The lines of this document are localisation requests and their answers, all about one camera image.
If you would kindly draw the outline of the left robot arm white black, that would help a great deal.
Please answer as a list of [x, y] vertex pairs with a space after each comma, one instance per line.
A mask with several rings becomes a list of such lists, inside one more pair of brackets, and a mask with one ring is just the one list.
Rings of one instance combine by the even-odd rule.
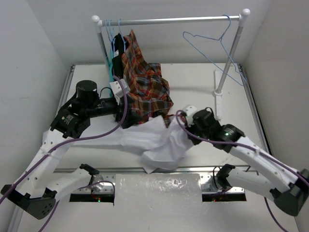
[[[12, 185], [4, 185], [1, 189], [1, 201], [8, 199], [36, 219], [43, 219], [63, 197], [85, 187], [93, 176], [99, 174], [97, 169], [81, 164], [68, 176], [50, 180], [75, 142], [103, 138], [122, 126], [127, 116], [130, 88], [124, 79], [116, 76], [110, 88], [112, 96], [100, 98], [94, 81], [82, 80], [76, 84], [75, 93], [60, 107], [30, 165]], [[100, 135], [81, 136], [92, 118], [113, 115], [120, 106], [123, 106], [122, 118], [113, 129]]]

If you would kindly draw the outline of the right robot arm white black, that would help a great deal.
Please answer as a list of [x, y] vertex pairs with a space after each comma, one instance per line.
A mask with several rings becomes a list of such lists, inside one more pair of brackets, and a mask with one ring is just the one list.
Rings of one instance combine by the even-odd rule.
[[309, 197], [309, 171], [292, 168], [257, 146], [243, 131], [231, 124], [221, 125], [210, 107], [188, 106], [176, 112], [176, 120], [194, 145], [212, 144], [254, 168], [251, 174], [225, 164], [211, 178], [210, 190], [232, 187], [247, 189], [271, 201], [284, 213], [296, 217]]

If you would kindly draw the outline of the white shirt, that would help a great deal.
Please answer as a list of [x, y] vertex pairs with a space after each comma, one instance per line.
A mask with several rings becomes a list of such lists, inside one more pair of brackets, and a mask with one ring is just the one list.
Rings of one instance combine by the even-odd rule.
[[109, 135], [83, 141], [74, 141], [70, 145], [80, 147], [116, 147], [140, 150], [140, 162], [147, 173], [155, 169], [173, 170], [179, 166], [186, 152], [193, 146], [187, 133], [181, 128], [174, 116], [168, 127], [161, 116], [128, 129], [118, 128]]

